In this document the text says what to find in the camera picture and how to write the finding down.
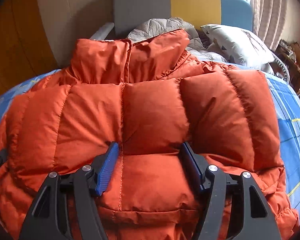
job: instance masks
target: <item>bed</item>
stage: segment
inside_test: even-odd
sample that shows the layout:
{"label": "bed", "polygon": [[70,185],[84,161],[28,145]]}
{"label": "bed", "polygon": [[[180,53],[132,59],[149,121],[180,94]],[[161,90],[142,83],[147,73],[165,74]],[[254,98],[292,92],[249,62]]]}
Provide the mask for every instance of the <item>bed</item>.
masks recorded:
{"label": "bed", "polygon": [[[136,26],[152,18],[179,17],[195,29],[221,24],[252,29],[252,10],[244,0],[113,0],[114,24],[106,24],[91,39],[105,39],[114,27],[116,38],[125,38]],[[247,69],[248,66],[237,65]],[[35,77],[0,96],[0,120],[13,98],[27,92],[36,82],[59,71]],[[265,73],[277,113],[281,157],[286,167],[287,194],[300,215],[300,100],[288,83]]]}

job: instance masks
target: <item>silver bolt head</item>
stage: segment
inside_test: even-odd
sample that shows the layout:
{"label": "silver bolt head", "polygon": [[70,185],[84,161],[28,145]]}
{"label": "silver bolt head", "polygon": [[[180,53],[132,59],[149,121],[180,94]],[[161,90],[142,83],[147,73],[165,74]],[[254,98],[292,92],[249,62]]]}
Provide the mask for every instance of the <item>silver bolt head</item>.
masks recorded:
{"label": "silver bolt head", "polygon": [[246,179],[250,178],[251,177],[251,174],[247,171],[245,171],[243,174],[242,174]]}
{"label": "silver bolt head", "polygon": [[90,171],[90,170],[91,170],[91,166],[90,166],[90,165],[84,165],[84,166],[82,167],[82,170],[83,170],[83,171]]}
{"label": "silver bolt head", "polygon": [[55,171],[49,173],[50,178],[55,178],[56,176],[57,176],[57,173]]}
{"label": "silver bolt head", "polygon": [[218,170],[218,167],[216,165],[210,165],[209,166],[209,170],[210,171],[217,171]]}

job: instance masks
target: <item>wrinkled fabric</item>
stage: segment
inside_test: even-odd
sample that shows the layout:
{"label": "wrinkled fabric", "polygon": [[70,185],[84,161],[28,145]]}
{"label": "wrinkled fabric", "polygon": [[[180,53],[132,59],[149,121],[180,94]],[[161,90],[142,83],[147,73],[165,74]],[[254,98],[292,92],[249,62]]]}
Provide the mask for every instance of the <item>wrinkled fabric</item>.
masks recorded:
{"label": "wrinkled fabric", "polygon": [[177,29],[184,29],[188,33],[190,41],[186,50],[203,50],[202,42],[194,26],[178,17],[169,19],[150,19],[132,30],[127,38],[132,40],[132,42],[139,42]]}
{"label": "wrinkled fabric", "polygon": [[[67,174],[106,152],[120,155],[97,199],[110,240],[190,239],[203,206],[178,158],[189,141],[210,164],[252,173],[282,239],[298,225],[285,193],[279,130],[264,75],[202,62],[185,51],[184,30],[132,44],[77,41],[71,65],[15,97],[0,124],[0,218],[18,239],[28,208],[51,171]],[[80,239],[69,198],[69,219]],[[220,237],[226,235],[227,201]]]}

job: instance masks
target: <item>wall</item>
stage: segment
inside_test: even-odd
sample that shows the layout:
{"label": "wall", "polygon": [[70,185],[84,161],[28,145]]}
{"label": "wall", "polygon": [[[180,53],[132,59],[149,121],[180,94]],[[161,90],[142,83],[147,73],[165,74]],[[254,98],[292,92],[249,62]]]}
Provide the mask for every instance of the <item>wall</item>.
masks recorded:
{"label": "wall", "polygon": [[112,0],[38,0],[45,33],[60,67],[70,63],[75,41],[112,22]]}
{"label": "wall", "polygon": [[[189,4],[202,6],[198,8]],[[171,17],[180,17],[196,29],[206,24],[221,24],[221,0],[171,0]]]}
{"label": "wall", "polygon": [[300,3],[298,0],[288,0],[286,23],[283,28],[282,39],[300,45]]}
{"label": "wall", "polygon": [[0,95],[56,68],[37,0],[4,0],[0,6]]}

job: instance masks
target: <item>jacket seam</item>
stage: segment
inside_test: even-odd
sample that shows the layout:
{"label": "jacket seam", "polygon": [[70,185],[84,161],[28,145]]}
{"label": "jacket seam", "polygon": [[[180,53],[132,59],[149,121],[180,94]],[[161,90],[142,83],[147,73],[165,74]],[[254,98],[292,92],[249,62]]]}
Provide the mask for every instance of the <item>jacket seam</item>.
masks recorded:
{"label": "jacket seam", "polygon": [[189,119],[188,119],[188,116],[187,116],[186,107],[185,107],[184,102],[183,102],[183,100],[182,100],[182,94],[181,94],[181,87],[180,87],[181,80],[182,80],[182,78],[178,78],[178,79],[177,79],[178,93],[179,93],[179,95],[180,95],[180,101],[181,101],[182,107],[183,107],[183,109],[184,109],[184,111],[185,111],[185,116],[186,116],[187,125],[188,125],[188,132],[187,132],[187,134],[186,134],[186,138],[187,138],[187,141],[191,141],[192,138],[191,138],[191,132],[190,132],[190,122],[189,122]]}
{"label": "jacket seam", "polygon": [[[23,115],[22,115],[22,119],[21,119],[21,127],[18,131],[18,135],[17,135],[17,139],[16,139],[16,142],[17,142],[17,150],[16,152],[19,154],[19,135],[20,135],[20,132],[22,131],[23,129],[23,119],[25,117],[25,113],[26,113],[26,110],[29,106],[29,103],[30,103],[30,100],[31,100],[31,96],[30,96],[30,93],[27,93],[27,99],[28,99],[28,102],[27,102],[27,105],[26,107],[24,108],[24,112],[23,112]],[[11,167],[11,164],[12,164],[12,171],[10,172],[11,173],[11,178],[12,180],[15,182],[16,185],[18,185],[20,188],[23,188],[23,190],[25,192],[27,192],[28,194],[31,194],[34,192],[33,189],[31,189],[30,187],[28,187],[25,183],[23,183],[23,181],[15,174],[14,172],[14,169],[15,169],[15,164],[14,162],[12,161],[13,158],[8,158],[8,167]]]}
{"label": "jacket seam", "polygon": [[287,210],[290,210],[289,207],[285,207],[283,210],[281,210],[277,215],[275,215],[275,219],[281,217],[284,213],[286,213]]}
{"label": "jacket seam", "polygon": [[55,169],[55,165],[56,165],[56,152],[57,152],[57,145],[58,145],[58,138],[59,138],[59,130],[60,130],[60,125],[61,125],[61,116],[62,116],[62,113],[63,113],[63,109],[65,107],[66,101],[68,99],[68,96],[70,94],[71,88],[72,88],[72,86],[70,86],[68,91],[67,91],[66,97],[63,101],[63,106],[61,108],[60,116],[59,116],[59,126],[58,126],[58,131],[57,131],[57,136],[56,136],[56,143],[55,143],[56,147],[54,149],[54,155],[53,155],[53,161],[52,161],[52,171]]}
{"label": "jacket seam", "polygon": [[233,89],[234,89],[234,91],[235,91],[235,93],[236,93],[236,95],[237,95],[237,97],[238,97],[238,99],[239,99],[239,101],[240,101],[241,107],[242,107],[243,112],[244,112],[244,117],[245,117],[245,119],[247,120],[247,125],[248,125],[249,132],[250,132],[251,144],[252,144],[253,152],[254,152],[254,154],[255,154],[255,146],[254,146],[253,137],[252,137],[252,131],[253,131],[253,129],[252,129],[252,127],[251,127],[251,121],[250,121],[250,119],[248,118],[248,114],[247,114],[247,112],[246,112],[246,108],[245,108],[244,105],[243,105],[243,100],[242,100],[242,98],[241,98],[241,95],[240,95],[240,93],[238,92],[237,87],[234,85],[234,82],[231,80],[228,71],[227,71],[227,70],[224,70],[224,71],[222,71],[222,72],[223,72],[223,74],[226,76],[226,78],[229,80],[230,84],[232,85],[232,87],[233,87]]}
{"label": "jacket seam", "polygon": [[123,73],[122,73],[122,81],[129,83],[129,64],[130,64],[130,58],[131,58],[131,54],[132,54],[132,41],[128,39],[128,52],[127,52],[127,59],[126,59],[126,63],[124,64],[123,67]]}
{"label": "jacket seam", "polygon": [[121,207],[121,202],[122,202],[122,175],[123,175],[123,90],[126,86],[126,83],[123,84],[122,86],[122,91],[121,91],[121,136],[122,136],[122,143],[121,143],[121,149],[122,149],[122,160],[121,160],[121,176],[120,176],[120,192],[119,192],[119,204],[118,204],[118,211],[120,211]]}
{"label": "jacket seam", "polygon": [[[265,78],[265,75],[264,75],[261,71],[257,70],[257,73],[259,74],[260,77]],[[267,187],[266,187],[263,191],[267,191],[267,190],[268,190],[270,187],[272,187],[273,185],[278,184],[278,179],[279,179],[279,177],[281,176],[282,171],[284,171],[284,170],[285,170],[285,167],[283,166],[283,170],[281,170],[281,171],[279,170],[279,171],[280,171],[280,174],[279,174],[277,180],[275,180],[274,183],[271,184],[271,185],[268,185],[262,178],[260,178],[260,177],[258,176],[259,179],[260,179],[261,181],[263,181],[263,182],[267,185]]]}
{"label": "jacket seam", "polygon": [[104,209],[113,211],[114,213],[116,213],[116,212],[138,212],[138,213],[151,214],[151,213],[169,213],[169,212],[175,212],[175,211],[197,211],[197,212],[199,212],[198,209],[185,209],[185,208],[179,208],[179,209],[168,210],[168,211],[153,211],[153,212],[152,211],[138,211],[138,210],[114,210],[114,209],[103,207],[103,206],[99,206],[99,208],[104,208]]}
{"label": "jacket seam", "polygon": [[[241,104],[241,106],[242,106],[242,108],[243,108],[243,112],[244,112],[245,118],[246,118],[246,120],[247,120],[248,128],[249,128],[249,131],[250,131],[250,138],[251,138],[251,144],[252,144],[253,152],[254,152],[254,154],[255,154],[255,147],[254,147],[253,137],[252,137],[252,130],[253,130],[253,129],[252,129],[252,127],[251,127],[251,121],[250,121],[250,119],[248,118],[248,115],[247,115],[247,113],[246,113],[246,108],[243,106],[242,98],[241,98],[241,96],[240,96],[240,94],[239,94],[239,92],[238,92],[238,90],[237,90],[237,87],[234,85],[233,81],[231,80],[230,75],[229,75],[229,73],[228,73],[228,70],[224,70],[224,71],[222,71],[222,72],[224,73],[224,75],[227,77],[227,79],[228,79],[229,82],[231,83],[232,87],[234,88],[234,91],[235,91],[235,93],[237,94],[237,97],[238,97],[238,99],[239,99],[239,101],[240,101],[240,104]],[[265,183],[265,184],[267,185],[267,187],[266,187],[263,191],[268,190],[271,186],[273,186],[274,184],[276,184],[276,182],[274,182],[272,185],[268,185],[268,183],[266,183],[266,182],[265,182],[263,179],[261,179],[260,177],[259,177],[259,179],[260,179],[263,183]]]}

